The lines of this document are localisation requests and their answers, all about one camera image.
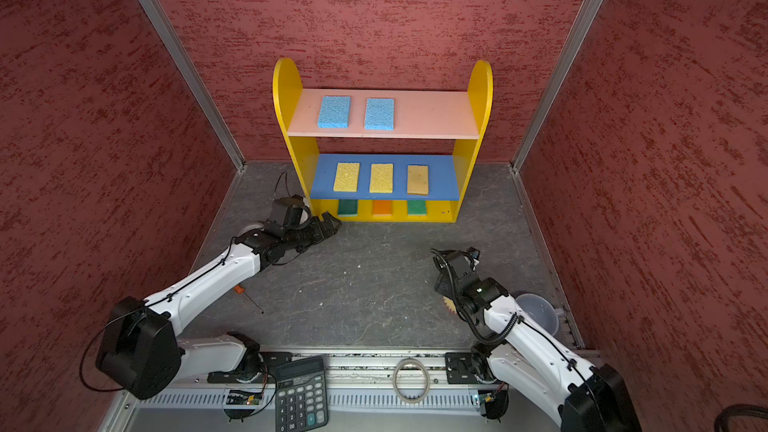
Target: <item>green sponge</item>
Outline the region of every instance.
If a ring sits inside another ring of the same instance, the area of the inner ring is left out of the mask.
[[[356,217],[357,216],[357,200],[347,200],[342,198],[339,200],[339,216],[340,217]]]
[[[408,215],[409,216],[426,216],[427,201],[426,200],[409,200]]]

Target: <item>red wall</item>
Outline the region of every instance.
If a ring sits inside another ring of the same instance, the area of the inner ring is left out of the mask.
[[[272,71],[305,87],[463,90],[493,67],[481,160],[508,161],[582,0],[160,0],[248,159],[288,159]],[[453,141],[321,139],[324,152],[451,153]]]
[[[0,430],[95,430],[83,346],[188,273],[234,168],[136,0],[0,0],[0,37]]]
[[[605,0],[524,164],[646,430],[768,405],[766,111],[768,0]]]

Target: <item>gray marble surface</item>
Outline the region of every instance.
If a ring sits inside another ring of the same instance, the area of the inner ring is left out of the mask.
[[[291,193],[301,194],[289,162],[248,165],[214,244],[204,252],[206,261],[244,226],[269,215],[282,171],[289,172]],[[284,193],[281,183],[278,197]],[[267,268],[243,283],[264,314],[245,297],[227,292],[183,336],[236,330],[274,347],[467,348],[472,333],[434,292],[437,271],[429,249],[471,246],[482,252],[481,278],[494,277],[510,292],[533,292],[560,306],[509,168],[480,164],[456,224],[345,222],[337,235],[291,264]]]

